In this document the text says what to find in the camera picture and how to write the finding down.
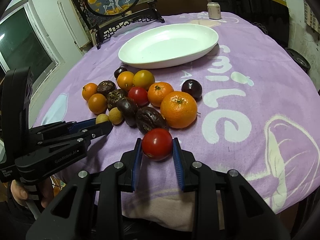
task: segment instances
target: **white oval plate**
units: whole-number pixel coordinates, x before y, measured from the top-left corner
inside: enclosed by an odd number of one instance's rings
[[[118,57],[136,68],[172,67],[204,56],[218,40],[217,32],[203,25],[165,25],[128,40],[119,50]]]

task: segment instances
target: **metal bolt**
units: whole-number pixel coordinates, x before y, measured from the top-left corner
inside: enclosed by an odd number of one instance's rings
[[[80,178],[85,178],[87,175],[88,175],[87,171],[80,171],[80,172],[78,173],[78,176],[79,176]]]
[[[230,170],[230,171],[229,171],[229,174],[230,174],[231,177],[236,177],[236,176],[239,175],[239,172],[236,171],[236,170]]]
[[[201,168],[202,163],[201,162],[193,162],[192,166],[195,167],[195,168]]]
[[[120,169],[123,167],[123,163],[122,162],[116,162],[115,164],[113,164],[113,166],[116,168],[116,169]]]

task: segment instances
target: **cherry tomato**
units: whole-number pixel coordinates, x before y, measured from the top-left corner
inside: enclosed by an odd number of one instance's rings
[[[155,128],[146,133],[141,146],[148,158],[161,161],[172,153],[172,136],[166,129]]]
[[[138,106],[145,106],[149,103],[148,92],[144,88],[133,87],[128,93],[128,97],[133,99]]]

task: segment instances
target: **tablecloth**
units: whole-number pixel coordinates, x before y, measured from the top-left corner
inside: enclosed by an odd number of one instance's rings
[[[219,34],[219,44],[209,54],[151,70],[157,82],[168,82],[175,90],[191,78],[203,87],[196,122],[186,129],[171,129],[172,137],[213,170],[238,170],[276,213],[315,190],[320,185],[320,98],[308,75],[273,39],[234,14],[222,13],[221,20],[210,20],[206,12],[164,19],[164,24],[129,25],[100,50],[92,48],[55,88],[35,126],[95,117],[81,96],[82,87],[115,81],[113,72],[121,65],[118,51],[138,33],[175,23],[206,25]],[[102,171],[142,136],[125,123],[115,126],[108,137],[92,141],[86,158],[57,176],[68,182],[80,170]],[[178,230],[191,230],[193,201],[193,193],[178,189],[171,158],[158,163],[144,157],[138,189],[122,193],[125,216]]]

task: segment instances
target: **human hand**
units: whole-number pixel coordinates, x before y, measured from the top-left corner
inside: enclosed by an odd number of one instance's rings
[[[38,184],[42,194],[41,205],[45,208],[53,200],[53,187],[51,178],[47,178]],[[27,206],[25,200],[28,199],[28,191],[19,186],[15,180],[11,183],[11,193],[15,201],[21,206]]]

